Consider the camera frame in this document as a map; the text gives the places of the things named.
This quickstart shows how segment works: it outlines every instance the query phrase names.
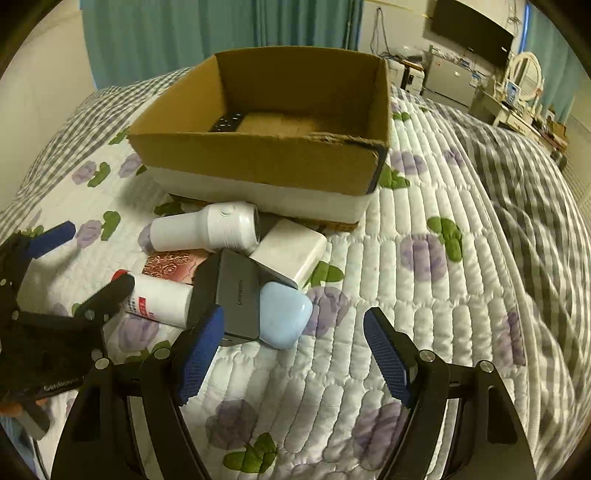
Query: television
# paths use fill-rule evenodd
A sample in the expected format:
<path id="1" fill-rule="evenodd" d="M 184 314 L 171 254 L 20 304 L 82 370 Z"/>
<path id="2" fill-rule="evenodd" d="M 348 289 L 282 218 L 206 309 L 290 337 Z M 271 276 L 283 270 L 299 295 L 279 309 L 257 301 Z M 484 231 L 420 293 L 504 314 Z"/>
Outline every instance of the television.
<path id="1" fill-rule="evenodd" d="M 431 31 L 505 68 L 513 35 L 490 18 L 457 0 L 437 0 Z"/>

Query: white wall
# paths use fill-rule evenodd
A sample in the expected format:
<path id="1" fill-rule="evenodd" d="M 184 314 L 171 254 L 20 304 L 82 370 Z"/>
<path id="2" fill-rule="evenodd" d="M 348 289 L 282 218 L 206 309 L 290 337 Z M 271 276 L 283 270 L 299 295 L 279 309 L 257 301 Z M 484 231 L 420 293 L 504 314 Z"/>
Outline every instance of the white wall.
<path id="1" fill-rule="evenodd" d="M 63 0 L 33 29 L 0 79 L 0 210 L 94 90 L 79 0 Z"/>
<path id="2" fill-rule="evenodd" d="M 591 80 L 583 74 L 566 122 L 569 138 L 564 177 L 591 229 Z"/>
<path id="3" fill-rule="evenodd" d="M 507 24 L 509 17 L 509 4 L 513 0 L 461 0 L 464 4 L 486 15 L 491 20 L 498 23 L 501 27 L 507 28 L 513 33 L 513 24 Z M 516 14 L 523 22 L 525 12 L 525 0 L 516 0 Z M 361 19 L 361 31 L 359 33 L 359 50 L 370 53 L 370 42 L 374 31 L 374 17 L 378 7 L 384 12 L 384 26 L 386 29 L 386 38 L 390 52 L 394 53 L 397 48 L 403 46 L 418 47 L 428 50 L 429 44 L 434 44 L 444 51 L 452 51 L 463 55 L 465 49 L 455 43 L 431 33 L 426 26 L 430 20 L 428 17 L 433 15 L 436 1 L 434 0 L 366 0 L 363 4 L 363 17 Z M 517 52 L 521 42 L 522 25 L 519 26 L 517 36 L 513 41 L 512 50 Z M 382 39 L 381 25 L 377 32 L 380 41 L 380 51 L 384 50 L 384 41 Z M 493 71 L 492 65 L 488 62 L 470 54 L 469 61 L 476 61 L 480 72 L 490 74 Z"/>

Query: red cap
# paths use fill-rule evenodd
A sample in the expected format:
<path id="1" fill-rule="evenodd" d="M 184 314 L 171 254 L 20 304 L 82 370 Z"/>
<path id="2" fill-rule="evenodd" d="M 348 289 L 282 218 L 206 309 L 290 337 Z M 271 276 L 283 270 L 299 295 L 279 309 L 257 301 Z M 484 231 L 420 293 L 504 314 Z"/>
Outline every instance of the red cap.
<path id="1" fill-rule="evenodd" d="M 127 273 L 128 271 L 129 270 L 123 270 L 122 268 L 120 270 L 117 270 L 115 273 L 113 273 L 113 278 L 111 278 L 111 281 L 117 280 L 121 275 Z"/>

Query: bed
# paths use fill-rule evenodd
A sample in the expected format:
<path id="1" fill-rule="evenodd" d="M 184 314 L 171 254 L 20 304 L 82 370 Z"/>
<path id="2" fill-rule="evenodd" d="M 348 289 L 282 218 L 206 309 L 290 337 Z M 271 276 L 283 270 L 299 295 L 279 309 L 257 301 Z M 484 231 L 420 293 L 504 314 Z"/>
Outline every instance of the bed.
<path id="1" fill-rule="evenodd" d="M 77 234 L 31 265 L 22 308 L 70 314 L 116 270 L 141 271 L 144 229 L 173 202 L 125 128 L 185 71 L 95 93 L 37 158 L 2 214 L 2 240 L 65 220 Z M 445 361 L 495 363 L 539 478 L 552 478 L 587 427 L 591 237 L 557 167 L 533 142 L 429 100 L 395 90 L 391 108 L 379 190 L 355 231 L 325 232 L 323 261 L 337 273 L 307 287 L 315 313 L 297 345 L 220 348 L 201 392 L 183 407 L 213 479 L 379 474 L 405 411 L 362 334 L 374 305 Z M 116 363 L 179 333 L 127 314 L 105 326 Z M 75 396 L 51 401 L 53 426 L 39 442 L 48 471 Z M 429 479 L 443 471 L 455 408 L 449 402 Z M 145 425 L 136 427 L 157 478 Z M 236 460 L 265 433 L 277 449 L 271 465 Z"/>

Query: white bedspread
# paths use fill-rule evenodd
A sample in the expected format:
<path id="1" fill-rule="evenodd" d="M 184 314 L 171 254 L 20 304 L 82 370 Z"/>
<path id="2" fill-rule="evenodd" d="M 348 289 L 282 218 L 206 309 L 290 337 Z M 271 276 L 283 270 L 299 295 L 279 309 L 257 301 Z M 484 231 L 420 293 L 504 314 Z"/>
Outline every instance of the white bedspread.
<path id="1" fill-rule="evenodd" d="M 363 314 L 376 305 L 419 349 L 462 365 L 493 361 L 535 449 L 540 393 L 531 306 L 490 200 L 441 116 L 402 99 L 392 108 L 381 187 L 354 232 L 327 234 L 323 261 L 332 266 L 328 280 L 337 281 L 307 287 L 316 308 L 296 346 L 219 348 L 199 395 L 183 408 L 213 479 L 379 474 L 404 412 L 363 335 Z M 21 307 L 70 312 L 116 270 L 141 270 L 140 233 L 170 198 L 140 170 L 124 134 L 118 140 L 85 159 L 23 221 L 21 228 L 34 230 L 70 220 L 78 234 L 33 262 Z M 179 333 L 146 322 L 109 322 L 115 362 Z M 52 402 L 54 424 L 40 442 L 48 470 L 74 397 Z M 430 479 L 441 476 L 455 407 L 449 404 Z M 246 443 L 269 437 L 277 447 L 270 466 L 244 455 Z M 155 459 L 145 433 L 139 443 L 150 471 Z"/>

